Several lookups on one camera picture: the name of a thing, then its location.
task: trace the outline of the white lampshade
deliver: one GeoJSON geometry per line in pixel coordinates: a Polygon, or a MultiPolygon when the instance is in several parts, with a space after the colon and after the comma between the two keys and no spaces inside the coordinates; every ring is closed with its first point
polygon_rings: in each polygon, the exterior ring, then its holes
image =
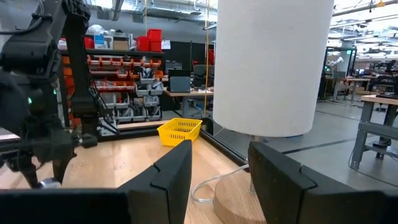
{"type": "Polygon", "coordinates": [[[333,0],[218,2],[214,120],[257,136],[312,128],[333,0]]]}

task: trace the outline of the wooden lamp base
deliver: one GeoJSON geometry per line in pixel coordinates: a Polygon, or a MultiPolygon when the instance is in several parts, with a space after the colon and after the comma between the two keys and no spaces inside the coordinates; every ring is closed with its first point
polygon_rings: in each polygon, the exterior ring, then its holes
{"type": "Polygon", "coordinates": [[[216,185],[214,210],[227,224],[265,224],[257,195],[249,193],[250,174],[238,173],[222,178],[216,185]]]}

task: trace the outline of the yellow basket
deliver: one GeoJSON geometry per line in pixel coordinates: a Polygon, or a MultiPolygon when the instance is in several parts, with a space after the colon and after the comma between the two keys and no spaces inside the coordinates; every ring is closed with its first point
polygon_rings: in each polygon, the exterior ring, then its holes
{"type": "Polygon", "coordinates": [[[200,132],[201,120],[173,118],[157,128],[160,141],[165,146],[177,146],[183,140],[194,141],[200,132]]]}

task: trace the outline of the cardboard box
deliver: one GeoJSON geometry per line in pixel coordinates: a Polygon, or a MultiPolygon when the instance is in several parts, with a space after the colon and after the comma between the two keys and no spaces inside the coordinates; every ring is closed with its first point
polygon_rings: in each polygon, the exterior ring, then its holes
{"type": "Polygon", "coordinates": [[[113,50],[113,36],[94,35],[94,48],[113,50]]]}
{"type": "Polygon", "coordinates": [[[114,50],[129,50],[129,42],[127,40],[115,40],[113,42],[114,50]]]}

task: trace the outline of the red container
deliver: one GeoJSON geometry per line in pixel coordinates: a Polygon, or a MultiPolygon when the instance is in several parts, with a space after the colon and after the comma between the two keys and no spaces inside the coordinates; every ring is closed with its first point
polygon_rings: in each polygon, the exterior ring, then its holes
{"type": "Polygon", "coordinates": [[[85,37],[85,47],[87,49],[94,49],[94,40],[89,37],[85,37]]]}
{"type": "Polygon", "coordinates": [[[151,52],[162,52],[162,41],[151,41],[150,42],[151,52]]]}
{"type": "Polygon", "coordinates": [[[150,41],[162,41],[162,30],[161,29],[149,29],[147,36],[150,41]]]}
{"type": "Polygon", "coordinates": [[[149,38],[138,37],[137,38],[137,50],[138,51],[149,51],[149,38]]]}

